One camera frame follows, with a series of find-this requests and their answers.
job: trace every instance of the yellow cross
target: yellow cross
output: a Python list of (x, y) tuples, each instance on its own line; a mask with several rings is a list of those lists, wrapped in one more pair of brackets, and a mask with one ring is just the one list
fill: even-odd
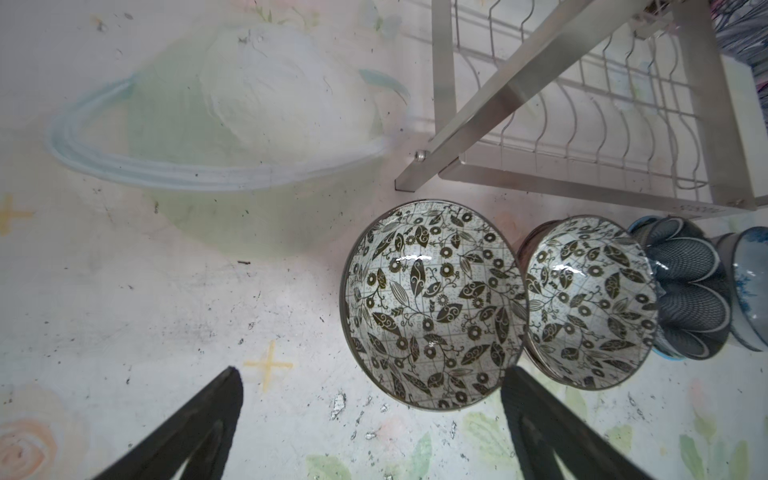
[(273, 362), (272, 356), (275, 353), (275, 341), (270, 342), (270, 350), (266, 355), (266, 362), (244, 362), (243, 366), (260, 366), (264, 369), (264, 392), (266, 392), (267, 386), (270, 384), (270, 377), (272, 375), (272, 368), (279, 366), (285, 369), (292, 369), (293, 364), (289, 362)]
[(13, 195), (5, 194), (2, 208), (0, 208), (0, 237), (11, 233), (12, 218), (29, 218), (35, 212), (13, 211)]

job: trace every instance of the stainless steel frame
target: stainless steel frame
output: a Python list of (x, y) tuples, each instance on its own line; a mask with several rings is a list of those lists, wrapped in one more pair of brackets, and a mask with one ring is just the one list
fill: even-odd
[[(531, 13), (534, 11), (535, 0), (531, 3)], [(707, 0), (686, 0), (675, 2), (671, 6), (674, 24), (669, 25), (668, 12), (652, 15), (644, 12), (648, 0), (565, 0), (554, 7), (546, 19), (530, 34), (520, 25), (521, 45), (506, 61), (497, 61), (496, 44), (494, 41), (493, 9), (488, 16), (488, 29), (491, 38), (490, 59), (498, 70), (482, 85), (477, 93), (466, 102), (456, 113), (456, 91), (454, 73), (454, 52), (466, 59), (467, 48), (461, 46), (459, 37), (459, 7), (451, 5), (450, 0), (432, 0), (432, 55), (433, 74), (435, 78), (435, 129), (436, 135), (428, 142), (423, 151), (419, 151), (414, 161), (397, 177), (397, 190), (416, 191), (427, 180), (439, 174), (446, 180), (456, 180), (494, 187), (505, 187), (515, 190), (533, 191), (543, 194), (553, 194), (584, 200), (596, 200), (611, 204), (623, 204), (635, 207), (645, 207), (654, 210), (665, 210), (687, 217), (713, 217), (724, 214), (755, 210), (765, 199), (758, 202), (752, 192), (750, 175), (746, 167), (743, 145), (730, 96), (727, 94), (724, 69), (717, 50), (715, 37), (710, 24), (709, 6)], [(657, 0), (656, 13), (661, 12)], [(630, 18), (648, 17), (650, 21), (668, 25), (667, 31), (674, 30), (678, 40), (671, 40), (677, 56), (681, 54), (686, 77), (689, 84), (678, 85), (670, 72), (668, 78), (663, 78), (657, 65), (648, 65), (646, 75), (648, 80), (659, 84), (660, 95), (657, 98), (654, 91), (653, 101), (636, 98), (631, 88), (632, 76), (637, 74), (636, 68), (629, 65), (628, 59), (635, 46), (632, 39), (631, 50), (627, 53), (626, 70), (629, 75), (631, 98), (611, 90), (607, 82), (607, 91), (596, 91), (584, 83), (582, 58), (586, 62), (594, 53), (590, 51), (608, 38), (610, 44), (614, 32)], [(456, 44), (453, 42), (453, 18), (456, 25)], [(650, 40), (654, 52), (655, 38)], [(474, 52), (477, 57), (482, 54)], [(605, 63), (606, 78), (609, 60), (603, 50), (602, 61)], [(581, 83), (567, 78), (558, 78), (569, 67), (578, 62), (581, 70)], [(547, 160), (564, 162), (565, 169), (570, 165), (583, 163), (583, 158), (577, 158), (569, 153), (569, 146), (576, 135), (577, 114), (574, 103), (565, 87), (577, 88), (590, 96), (603, 121), (605, 135), (608, 126), (601, 106), (595, 101), (595, 95), (609, 98), (610, 101), (631, 102), (638, 108), (640, 116), (648, 122), (639, 108), (658, 112), (659, 118), (668, 127), (668, 145), (672, 157), (672, 168), (669, 174), (652, 171), (650, 163), (657, 153), (657, 144), (662, 139), (654, 137), (651, 130), (653, 150), (647, 159), (645, 167), (633, 167), (626, 161), (630, 150), (631, 134), (623, 112), (619, 112), (624, 125), (627, 126), (627, 150), (624, 156), (614, 165), (607, 164), (601, 159), (601, 148), (594, 154), (591, 161), (596, 169), (598, 184), (590, 184), (574, 178), (550, 178), (541, 174), (538, 169), (534, 173), (518, 173), (497, 168), (494, 162), (470, 162), (464, 153), (472, 149), (473, 157), (493, 158), (499, 156), (505, 146), (504, 130), (515, 118), (517, 111), (528, 100), (537, 95), (544, 102), (542, 89), (554, 82), (571, 102), (573, 109), (573, 134), (564, 146), (564, 154), (538, 150), (539, 139), (535, 147), (528, 151), (515, 151), (515, 159), (523, 161), (533, 155), (535, 161)], [(686, 111), (680, 106), (677, 88), (690, 89), (690, 103), (693, 111)], [(665, 94), (664, 88), (671, 90), (671, 97)], [(511, 118), (501, 133), (501, 142), (488, 141), (487, 134), (500, 125), (506, 118)], [(688, 176), (677, 172), (677, 155), (679, 142), (674, 133), (671, 118), (679, 121), (685, 131), (690, 133), (689, 142), (695, 148), (695, 168)], [(706, 180), (701, 177), (699, 164), (706, 170)], [(624, 176), (624, 187), (621, 185), (604, 186), (599, 184), (601, 172), (617, 170)], [(670, 194), (642, 193), (626, 188), (627, 176), (651, 177), (654, 180), (669, 182)]]

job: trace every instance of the wire rack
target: wire rack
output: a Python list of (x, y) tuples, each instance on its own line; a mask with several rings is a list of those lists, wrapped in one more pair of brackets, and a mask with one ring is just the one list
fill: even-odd
[[(500, 3), (487, 15), (454, 3), (459, 104), (557, 4), (531, 0), (527, 12), (502, 16)], [(671, 33), (674, 24), (644, 15), (663, 25), (657, 36), (641, 40), (624, 25), (481, 140), (498, 148), (495, 159), (475, 148), (467, 151), (466, 161), (710, 201), (690, 86)], [(479, 41), (479, 35), (485, 38)], [(468, 75), (475, 91), (460, 88), (469, 86), (461, 80)]]

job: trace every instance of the dish rack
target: dish rack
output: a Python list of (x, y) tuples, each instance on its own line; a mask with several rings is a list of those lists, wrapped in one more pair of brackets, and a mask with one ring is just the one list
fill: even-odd
[(397, 190), (438, 174), (685, 217), (768, 203), (707, 0), (432, 0), (432, 63), (435, 136)]

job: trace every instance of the metal dish rack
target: metal dish rack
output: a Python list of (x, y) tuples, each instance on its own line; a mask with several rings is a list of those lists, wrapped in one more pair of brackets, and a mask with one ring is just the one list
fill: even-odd
[(432, 57), (436, 135), (397, 190), (439, 174), (685, 217), (766, 203), (707, 0), (432, 0)]

